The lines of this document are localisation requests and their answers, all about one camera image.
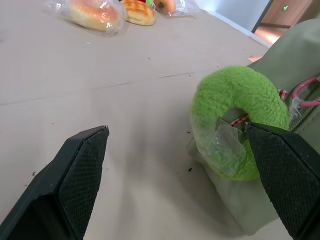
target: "bread roll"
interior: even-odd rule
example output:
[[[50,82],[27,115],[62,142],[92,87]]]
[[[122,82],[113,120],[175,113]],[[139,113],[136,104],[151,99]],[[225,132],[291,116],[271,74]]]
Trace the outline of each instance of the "bread roll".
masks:
[[[70,0],[67,13],[70,20],[80,26],[99,31],[111,31],[121,28],[122,16],[113,6],[96,0]]]
[[[155,11],[139,0],[123,0],[121,2],[127,12],[127,22],[142,26],[150,26],[156,21]]]

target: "red checkered ribbon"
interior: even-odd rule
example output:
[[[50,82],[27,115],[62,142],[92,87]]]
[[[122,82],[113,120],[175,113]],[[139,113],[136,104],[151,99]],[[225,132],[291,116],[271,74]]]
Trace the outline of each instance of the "red checkered ribbon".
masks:
[[[281,100],[284,101],[286,99],[287,95],[288,95],[288,91],[283,90],[283,89],[278,89],[277,92],[278,92],[279,97],[281,98]],[[230,126],[234,127],[234,126],[236,126],[236,125],[238,125],[240,123],[243,123],[244,121],[249,120],[249,119],[250,119],[249,115],[245,115],[245,116],[239,117],[238,119],[230,122]]]

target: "floor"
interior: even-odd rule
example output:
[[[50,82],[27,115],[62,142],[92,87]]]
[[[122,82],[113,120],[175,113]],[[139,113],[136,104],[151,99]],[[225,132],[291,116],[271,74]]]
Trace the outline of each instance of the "floor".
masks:
[[[288,30],[288,28],[259,26],[255,34],[268,43],[274,44]]]
[[[247,65],[266,50],[206,13],[157,14],[154,26],[126,23],[118,35],[101,37],[47,15],[42,0],[5,1],[0,222],[68,137],[108,125],[85,240],[291,239],[279,220],[244,236],[202,166],[186,153],[199,81],[224,66]]]

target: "clear plastic wrap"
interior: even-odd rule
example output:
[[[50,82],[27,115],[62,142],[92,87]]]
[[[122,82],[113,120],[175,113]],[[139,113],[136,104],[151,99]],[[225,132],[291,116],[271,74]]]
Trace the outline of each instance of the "clear plastic wrap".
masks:
[[[213,117],[191,116],[191,126],[198,151],[214,169],[234,176],[245,160],[242,131]]]
[[[121,31],[127,18],[118,0],[52,0],[46,5],[59,18],[108,35]]]
[[[171,17],[192,16],[200,12],[195,0],[153,0],[155,9]]]

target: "pink handle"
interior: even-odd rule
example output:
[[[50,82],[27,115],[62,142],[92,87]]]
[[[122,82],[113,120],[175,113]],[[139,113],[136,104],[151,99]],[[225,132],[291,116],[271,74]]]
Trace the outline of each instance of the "pink handle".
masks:
[[[300,92],[301,89],[303,89],[305,86],[309,85],[309,84],[312,84],[312,83],[315,83],[317,82],[317,76],[315,77],[312,77],[308,80],[305,80],[303,81],[302,83],[300,83],[294,90],[293,90],[293,93],[292,93],[292,98],[296,98],[298,97],[298,94]],[[302,107],[314,107],[314,106],[318,106],[320,105],[320,98],[316,99],[316,100],[313,100],[313,101],[302,101],[300,103],[300,106]]]

